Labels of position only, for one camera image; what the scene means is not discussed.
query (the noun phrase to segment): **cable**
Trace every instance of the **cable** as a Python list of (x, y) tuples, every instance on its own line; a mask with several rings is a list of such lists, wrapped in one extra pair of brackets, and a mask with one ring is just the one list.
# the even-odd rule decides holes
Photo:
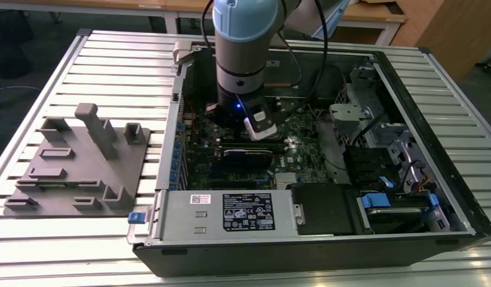
[(328, 163), (331, 166), (334, 166), (336, 169), (344, 170), (346, 172), (348, 171), (346, 168), (336, 166), (336, 165), (335, 165), (335, 164), (328, 160), (328, 158), (327, 158), (327, 156), (326, 156), (326, 155), (323, 155), (323, 156), (324, 156), (324, 160), (327, 161), (327, 163)]
[(203, 10), (203, 13), (202, 13), (202, 23), (200, 23), (199, 26), (202, 28), (202, 35), (203, 35), (203, 40), (206, 41), (206, 44), (207, 44), (207, 48), (214, 53), (215, 51), (214, 51), (214, 48), (211, 46), (211, 43), (208, 42), (207, 32), (206, 32), (206, 16), (207, 16), (207, 13), (208, 13), (208, 9), (212, 6), (212, 3), (214, 3), (214, 0), (210, 0), (208, 3), (207, 3), (206, 9)]
[(419, 172), (422, 175), (424, 175), (424, 180), (418, 184), (418, 186), (415, 187), (415, 191), (419, 193), (420, 189), (423, 186), (426, 186), (426, 184), (430, 182), (430, 176), (428, 174), (424, 172), (423, 169), (419, 169)]
[(408, 172), (411, 171), (411, 168), (412, 168), (414, 164), (416, 164), (418, 162), (419, 162), (419, 160), (414, 160), (414, 161), (410, 162), (410, 164), (407, 166), (407, 169), (403, 172), (402, 179), (400, 179), (399, 183), (396, 184), (396, 186), (394, 188), (395, 190), (399, 190), (399, 189), (403, 188), (403, 184), (404, 184), (404, 181), (407, 180)]
[(328, 52), (328, 31), (327, 31), (327, 21), (326, 21), (326, 15), (324, 15), (324, 9), (322, 8), (322, 3), (320, 3), (320, 0), (314, 0), (315, 1), (315, 4), (316, 4), (316, 8), (318, 8), (318, 15), (320, 17), (320, 22), (322, 22), (322, 29), (324, 31), (324, 53), (322, 55), (322, 66), (320, 66), (320, 70), (318, 71), (318, 75), (316, 75), (316, 80), (315, 80), (315, 83), (312, 85), (312, 88), (310, 90), (310, 93), (308, 93), (308, 96), (306, 97), (306, 99), (299, 103), (299, 105), (291, 109), (288, 111), (288, 114), (287, 114), (287, 118), (291, 117), (296, 111), (303, 108), (307, 103), (311, 101), (312, 97), (314, 97), (314, 94), (315, 94), (315, 91), (316, 91), (316, 87), (318, 87), (318, 84), (320, 82), (320, 79), (322, 79), (322, 74), (324, 73), (324, 69), (326, 69), (326, 62), (327, 62), (327, 52)]
[(9, 86), (9, 87), (3, 87), (3, 88), (0, 88), (0, 91), (1, 91), (1, 90), (7, 90), (7, 89), (9, 89), (9, 88), (27, 88), (27, 89), (29, 89), (29, 90), (41, 91), (39, 88), (35, 88), (35, 87), (27, 87), (27, 86)]
[(367, 124), (366, 128), (358, 133), (358, 135), (355, 136), (351, 145), (354, 146), (358, 143), (359, 138), (367, 133), (368, 130), (371, 130), (371, 128), (379, 123), (379, 121), (382, 120), (382, 118), (386, 116), (386, 112), (383, 112), (382, 114), (379, 114), (372, 121), (370, 121), (370, 124)]
[(299, 60), (296, 59), (296, 56), (295, 56), (292, 47), (290, 46), (288, 41), (284, 39), (283, 34), (280, 32), (278, 32), (278, 36), (279, 36), (280, 40), (283, 41), (283, 44), (286, 45), (286, 48), (288, 49), (290, 55), (292, 55), (292, 58), (294, 58), (294, 61), (295, 61), (295, 65), (296, 65), (296, 69), (299, 71), (299, 79), (296, 80), (295, 83), (292, 83), (290, 85), (290, 87), (295, 87), (295, 86), (299, 86), (300, 85), (300, 82), (302, 82), (302, 69), (300, 69)]

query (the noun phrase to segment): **barcode sticker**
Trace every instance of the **barcode sticker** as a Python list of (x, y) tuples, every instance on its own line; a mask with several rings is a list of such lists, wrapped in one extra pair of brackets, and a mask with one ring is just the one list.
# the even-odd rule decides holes
[(191, 194), (191, 204), (211, 204), (210, 194)]

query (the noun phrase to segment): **wooden table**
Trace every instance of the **wooden table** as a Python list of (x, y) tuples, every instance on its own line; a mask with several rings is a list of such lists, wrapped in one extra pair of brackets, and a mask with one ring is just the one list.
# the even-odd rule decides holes
[[(202, 17), (208, 0), (166, 0), (164, 18), (168, 33), (179, 33), (178, 19)], [(376, 45), (390, 45), (406, 15), (392, 14), (383, 4), (359, 2), (348, 6), (338, 26), (380, 29)]]
[[(164, 17), (170, 34), (179, 33), (179, 19), (198, 19), (208, 0), (0, 0), (0, 9), (64, 13), (115, 14)], [(404, 15), (391, 14), (383, 4), (356, 3), (348, 6), (342, 27), (380, 29), (376, 45), (388, 45)]]

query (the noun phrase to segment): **white sticker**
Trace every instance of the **white sticker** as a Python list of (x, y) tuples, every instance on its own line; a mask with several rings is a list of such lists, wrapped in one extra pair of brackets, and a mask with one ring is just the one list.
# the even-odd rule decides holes
[(404, 19), (386, 18), (387, 22), (404, 22)]
[(151, 9), (160, 9), (160, 6), (159, 5), (138, 5), (140, 8), (151, 8)]
[(210, 194), (191, 194), (191, 204), (211, 204)]

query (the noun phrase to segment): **warning label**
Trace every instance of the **warning label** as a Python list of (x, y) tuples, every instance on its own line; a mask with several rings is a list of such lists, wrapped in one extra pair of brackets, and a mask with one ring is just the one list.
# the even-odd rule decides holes
[(223, 228), (226, 231), (275, 230), (271, 194), (223, 194)]

